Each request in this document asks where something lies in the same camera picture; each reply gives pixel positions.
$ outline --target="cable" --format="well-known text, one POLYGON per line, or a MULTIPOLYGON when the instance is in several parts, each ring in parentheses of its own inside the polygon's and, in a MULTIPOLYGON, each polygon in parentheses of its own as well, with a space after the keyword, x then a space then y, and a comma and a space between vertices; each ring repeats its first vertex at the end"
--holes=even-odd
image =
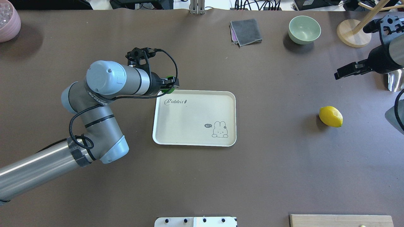
MULTIPOLYGON (((178 79, 178 67, 177 67, 177 63, 174 61, 173 57, 172 57, 170 54, 168 54, 168 53, 167 53, 165 50, 163 50, 163 49, 154 49, 154 52, 163 52, 163 53, 165 53, 165 54, 173 61, 174 66, 175 66, 175 79, 174 79, 174 82, 173 82, 172 86, 171 86, 167 91, 165 91, 164 93, 162 93, 162 94, 160 94, 160 95, 154 95, 154 96, 118 96, 118 97, 112 98, 111 100, 118 100, 118 99, 154 99, 154 98, 158 98, 158 97, 161 97, 161 96, 163 96, 163 95, 169 93, 169 92, 171 91, 171 89, 174 88, 174 84, 177 82, 177 79, 178 79)), ((70 135, 70 138, 72 139, 72 141, 73 141, 75 144, 77 144, 79 147, 82 147, 82 148, 84 148, 84 149, 89 149, 89 150, 90 150, 90 149, 92 149, 92 148, 94 147, 94 143, 93 143, 93 141, 92 141, 90 138, 88 138, 88 137, 85 137, 85 136, 74 136, 74 135, 73 135, 73 122, 74 122, 74 120, 75 120, 78 116, 84 114, 85 112, 90 111, 90 110, 95 109, 95 108, 98 108, 98 107, 101 107, 101 106, 103 106, 103 105, 98 104, 98 105, 95 105, 95 106, 93 106, 93 107, 87 108, 87 109, 81 111, 80 113, 77 113, 76 115, 74 115, 74 116, 71 118, 70 123, 69 123, 69 135, 70 135), (90 142, 90 146, 88 147, 88 146, 85 146, 85 145, 81 144, 79 141, 77 141, 77 138, 88 140, 88 141, 90 142)))
POLYGON ((255 3, 255 4, 257 4, 257 8, 258 8, 258 10, 260 10, 260 7, 259 7, 259 5, 258 5, 258 2, 266 2, 267 0, 254 0, 254 2, 248 2, 247 4, 244 2, 244 5, 248 5, 249 7, 250 7, 250 9, 251 9, 251 6, 250 6, 250 4, 252 4, 252 3, 255 3))
POLYGON ((401 95, 404 93, 404 89, 398 93, 396 101, 394 102, 394 115, 396 116, 396 120, 398 124, 400 125, 401 129, 404 131, 404 125, 403 122, 401 122, 400 116, 398 115, 398 100, 400 99, 401 95))
POLYGON ((264 9, 264 10, 265 10, 265 6, 267 5, 267 3, 269 3, 269 7, 271 7, 272 2, 266 0, 266 1, 264 2, 264 4, 262 4, 262 6, 261 6, 261 8, 260 8, 259 10, 261 10, 261 9, 264 9))
POLYGON ((339 5, 342 5, 342 4, 345 4, 345 3, 347 3, 349 0, 346 0, 346 1, 342 1, 340 4, 338 4, 337 6, 339 6, 339 5))
POLYGON ((174 84, 177 82, 177 78, 178 78, 177 63, 175 63, 173 57, 171 57, 171 55, 168 54, 165 50, 163 50, 163 49, 154 49, 154 51, 155 52, 163 52, 163 53, 165 53, 173 61, 174 66, 175 66, 175 79, 174 79, 173 85, 167 91, 165 91, 164 93, 162 93, 160 95, 154 95, 154 96, 118 96, 118 97, 112 98, 112 100, 118 100, 118 99, 154 99, 154 98, 158 98, 158 97, 161 97, 161 96, 169 93, 171 91, 171 89, 173 89, 174 84))
POLYGON ((268 1, 268 10, 272 10, 274 8, 274 4, 271 1, 268 1))
POLYGON ((64 141, 66 141, 66 140, 67 140, 67 138, 64 138, 64 139, 61 139, 61 140, 59 140, 59 141, 57 141, 57 142, 54 142, 54 143, 52 143, 52 144, 49 144, 48 146, 46 146, 46 147, 42 148, 41 150, 37 151, 36 153, 41 152, 41 151, 43 151, 43 150, 46 150, 46 149, 52 147, 53 145, 56 145, 56 144, 61 143, 61 142, 64 142, 64 141))
POLYGON ((251 6, 250 6, 250 1, 249 1, 249 0, 245 0, 245 1, 244 1, 243 9, 244 9, 244 10, 246 9, 246 4, 247 4, 247 2, 248 2, 248 7, 250 8, 250 10, 252 10, 252 9, 251 9, 251 6))
MULTIPOLYGON (((88 140, 88 141, 91 141, 88 137, 85 137, 85 136, 75 136, 75 138, 76 138, 76 139, 86 139, 86 140, 88 140)), ((52 146, 54 146, 54 145, 56 145, 56 144, 58 144, 58 143, 61 143, 61 142, 66 141, 66 140, 67 140, 67 138, 64 138, 64 139, 61 139, 61 140, 59 140, 59 141, 57 141, 57 142, 54 142, 54 143, 52 143, 52 144, 49 144, 48 146, 42 148, 41 150, 39 150, 39 151, 37 151, 37 152, 35 152, 35 153, 39 153, 39 152, 41 152, 41 151, 43 151, 43 150, 46 150, 46 149, 48 149, 48 148, 50 148, 50 147, 52 147, 52 146)))
POLYGON ((90 149, 92 149, 92 148, 94 147, 94 143, 93 143, 93 141, 92 141, 90 138, 85 137, 85 136, 83 136, 83 139, 88 140, 88 141, 90 142, 91 146, 89 146, 89 147, 88 147, 88 146, 85 146, 85 145, 81 144, 79 141, 77 141, 76 138, 79 138, 79 136, 73 135, 73 122, 74 122, 74 119, 76 119, 78 116, 84 114, 84 113, 87 112, 87 111, 90 111, 90 110, 92 110, 92 109, 95 109, 95 108, 98 108, 98 107, 101 107, 101 106, 103 106, 103 105, 98 104, 98 105, 95 105, 95 106, 93 106, 93 107, 87 108, 87 109, 81 111, 80 113, 77 113, 76 115, 74 115, 74 116, 71 118, 70 123, 69 123, 69 135, 70 135, 70 138, 73 140, 73 142, 74 142, 75 144, 77 144, 79 147, 82 147, 82 148, 84 148, 84 149, 89 149, 89 150, 90 150, 90 149))
POLYGON ((143 8, 146 8, 146 9, 154 9, 154 7, 153 8, 147 8, 147 7, 145 7, 145 6, 142 6, 143 8))

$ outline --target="wooden board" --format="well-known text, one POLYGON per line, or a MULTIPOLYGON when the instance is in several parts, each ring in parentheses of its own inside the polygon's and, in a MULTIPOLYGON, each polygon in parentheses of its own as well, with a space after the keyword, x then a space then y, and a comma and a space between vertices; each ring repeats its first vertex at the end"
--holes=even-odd
POLYGON ((360 21, 354 19, 342 21, 337 27, 339 39, 348 46, 355 48, 368 45, 372 38, 371 33, 364 33, 362 29, 356 34, 352 31, 359 23, 360 21))
POLYGON ((387 215, 291 214, 291 227, 394 227, 387 215))

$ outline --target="white tray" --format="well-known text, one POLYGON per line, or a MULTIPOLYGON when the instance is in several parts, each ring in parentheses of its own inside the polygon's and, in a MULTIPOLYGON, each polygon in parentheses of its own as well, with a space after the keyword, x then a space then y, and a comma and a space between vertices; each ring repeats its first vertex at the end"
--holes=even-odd
POLYGON ((157 98, 154 142, 230 147, 236 139, 236 97, 231 92, 175 90, 157 98))

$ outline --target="wooden stand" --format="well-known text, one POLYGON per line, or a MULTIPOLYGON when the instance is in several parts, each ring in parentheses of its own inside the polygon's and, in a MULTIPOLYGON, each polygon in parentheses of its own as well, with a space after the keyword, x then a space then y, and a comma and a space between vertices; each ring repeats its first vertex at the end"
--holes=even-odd
POLYGON ((362 21, 348 19, 342 21, 337 27, 337 35, 339 39, 352 47, 364 47, 370 43, 372 38, 371 33, 364 33, 362 28, 371 21, 371 19, 381 10, 384 10, 384 6, 389 2, 389 0, 380 0, 374 8, 370 7, 370 12, 365 16, 362 21))

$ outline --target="silver metal tube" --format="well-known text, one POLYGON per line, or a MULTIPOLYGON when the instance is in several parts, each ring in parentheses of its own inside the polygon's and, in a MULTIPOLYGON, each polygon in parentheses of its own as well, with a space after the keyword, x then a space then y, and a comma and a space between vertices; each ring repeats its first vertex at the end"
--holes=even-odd
POLYGON ((11 200, 79 167, 67 142, 56 144, 0 169, 0 200, 11 200))
POLYGON ((390 56, 399 65, 404 65, 404 35, 400 35, 393 39, 390 43, 390 56))

